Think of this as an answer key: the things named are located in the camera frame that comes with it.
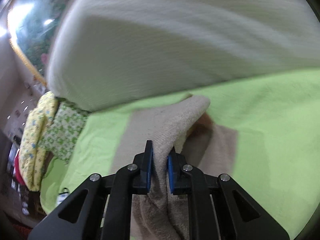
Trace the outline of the yellow floral blanket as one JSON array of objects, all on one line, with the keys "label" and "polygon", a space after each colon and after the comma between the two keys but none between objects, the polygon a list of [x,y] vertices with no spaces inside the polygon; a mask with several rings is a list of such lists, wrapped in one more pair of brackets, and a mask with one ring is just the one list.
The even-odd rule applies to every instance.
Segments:
[{"label": "yellow floral blanket", "polygon": [[18,168],[29,191],[40,190],[47,153],[39,143],[53,123],[57,107],[58,100],[48,91],[28,114],[20,144]]}]

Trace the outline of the green bed sheet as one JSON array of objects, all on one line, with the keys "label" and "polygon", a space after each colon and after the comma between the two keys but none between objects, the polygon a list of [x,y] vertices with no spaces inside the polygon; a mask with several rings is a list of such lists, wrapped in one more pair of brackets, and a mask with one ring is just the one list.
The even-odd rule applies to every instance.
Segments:
[{"label": "green bed sheet", "polygon": [[[238,132],[233,178],[287,231],[302,232],[319,205],[319,69],[224,82],[191,91],[210,100],[208,114]],[[50,213],[62,189],[111,174],[130,116],[177,103],[184,92],[138,100],[89,116],[69,163],[53,158],[40,202]]]}]

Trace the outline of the beige knit sweater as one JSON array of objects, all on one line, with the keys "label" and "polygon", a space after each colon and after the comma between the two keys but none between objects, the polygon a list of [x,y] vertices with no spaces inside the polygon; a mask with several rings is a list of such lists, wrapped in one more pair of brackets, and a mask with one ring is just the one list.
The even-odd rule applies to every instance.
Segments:
[{"label": "beige knit sweater", "polygon": [[188,239],[188,200],[172,194],[192,165],[203,173],[218,176],[231,173],[238,133],[217,125],[210,118],[210,100],[191,95],[168,106],[141,109],[133,113],[120,137],[111,171],[133,161],[152,142],[150,191],[132,198],[130,235],[134,239]]}]

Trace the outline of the green white checkered pillow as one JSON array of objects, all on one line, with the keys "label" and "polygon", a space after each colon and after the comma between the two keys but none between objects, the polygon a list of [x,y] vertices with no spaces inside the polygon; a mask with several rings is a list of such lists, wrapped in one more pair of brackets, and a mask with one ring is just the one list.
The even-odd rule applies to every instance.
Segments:
[{"label": "green white checkered pillow", "polygon": [[45,131],[39,146],[68,163],[88,119],[89,113],[68,101],[61,101],[53,123]]}]

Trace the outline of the striped grey duvet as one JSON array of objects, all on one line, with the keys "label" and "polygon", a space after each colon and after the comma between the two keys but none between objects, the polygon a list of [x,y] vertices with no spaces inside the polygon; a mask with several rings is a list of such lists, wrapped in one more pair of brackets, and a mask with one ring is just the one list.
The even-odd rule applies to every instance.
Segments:
[{"label": "striped grey duvet", "polygon": [[50,52],[55,96],[97,111],[319,66],[306,0],[75,0]]}]

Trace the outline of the gold framed floral painting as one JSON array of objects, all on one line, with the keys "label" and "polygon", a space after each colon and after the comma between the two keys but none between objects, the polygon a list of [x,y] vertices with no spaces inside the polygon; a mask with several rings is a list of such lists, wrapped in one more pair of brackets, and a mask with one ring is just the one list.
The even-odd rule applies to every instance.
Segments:
[{"label": "gold framed floral painting", "polygon": [[50,47],[71,0],[13,0],[7,16],[15,54],[45,84]]}]

